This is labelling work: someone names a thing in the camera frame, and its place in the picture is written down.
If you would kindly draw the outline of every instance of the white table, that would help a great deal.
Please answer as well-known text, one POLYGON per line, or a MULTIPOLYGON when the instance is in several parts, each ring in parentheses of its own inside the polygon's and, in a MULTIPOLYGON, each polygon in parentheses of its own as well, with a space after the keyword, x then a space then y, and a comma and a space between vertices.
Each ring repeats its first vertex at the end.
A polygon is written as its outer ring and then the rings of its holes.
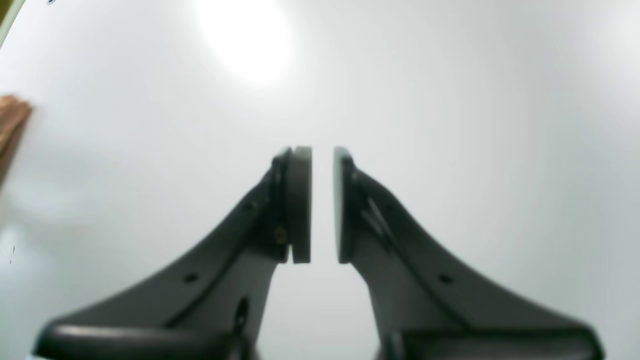
POLYGON ((0 92, 35 105, 0 194, 1 359, 187 251, 296 144, 312 264, 276 270, 265 360, 378 346, 335 255, 334 145, 462 260, 640 352, 639 1, 46 2, 0 50, 0 92))

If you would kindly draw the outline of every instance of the screw hole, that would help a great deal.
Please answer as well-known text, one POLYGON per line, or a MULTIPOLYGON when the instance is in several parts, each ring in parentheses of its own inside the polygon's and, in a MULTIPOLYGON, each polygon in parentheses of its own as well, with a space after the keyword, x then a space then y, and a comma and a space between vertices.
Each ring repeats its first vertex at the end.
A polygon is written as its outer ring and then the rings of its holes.
POLYGON ((195 273, 191 273, 184 277, 184 282, 186 282, 187 284, 194 282, 196 280, 198 280, 198 274, 195 274, 195 273))
POLYGON ((451 276, 447 275, 447 274, 440 274, 438 276, 438 279, 443 284, 453 284, 453 278, 451 276))
POLYGON ((247 318, 249 316, 249 300, 246 297, 243 297, 238 303, 238 307, 236 309, 236 315, 234 317, 234 330, 242 331, 244 326, 246 325, 247 318))

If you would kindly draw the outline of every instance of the mounting hole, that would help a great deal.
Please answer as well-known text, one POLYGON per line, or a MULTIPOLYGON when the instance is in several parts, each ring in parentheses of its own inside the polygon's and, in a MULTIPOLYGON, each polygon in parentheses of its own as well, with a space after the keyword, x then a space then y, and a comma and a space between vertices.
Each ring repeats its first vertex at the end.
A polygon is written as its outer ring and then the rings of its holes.
POLYGON ((453 278, 447 274, 438 275, 438 280, 443 284, 453 284, 453 278))
POLYGON ((249 316, 249 299, 243 297, 238 303, 236 309, 236 315, 234 317, 234 329, 236 331, 242 331, 246 325, 246 320, 249 316))
POLYGON ((184 282, 186 282, 187 284, 190 284, 196 280, 198 280, 198 274, 193 272, 191 274, 187 274, 187 276, 184 277, 184 282))

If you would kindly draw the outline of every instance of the white surface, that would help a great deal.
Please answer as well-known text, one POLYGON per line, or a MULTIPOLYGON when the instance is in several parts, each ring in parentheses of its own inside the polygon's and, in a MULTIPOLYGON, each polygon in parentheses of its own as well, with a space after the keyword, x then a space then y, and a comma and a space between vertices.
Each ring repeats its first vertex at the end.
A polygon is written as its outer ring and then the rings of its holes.
POLYGON ((0 51, 0 91, 36 107, 0 196, 1 359, 187 251, 296 144, 312 264, 276 271, 265 360, 378 346, 336 260, 334 145, 464 261, 636 358, 638 1, 224 3, 26 1, 0 51))

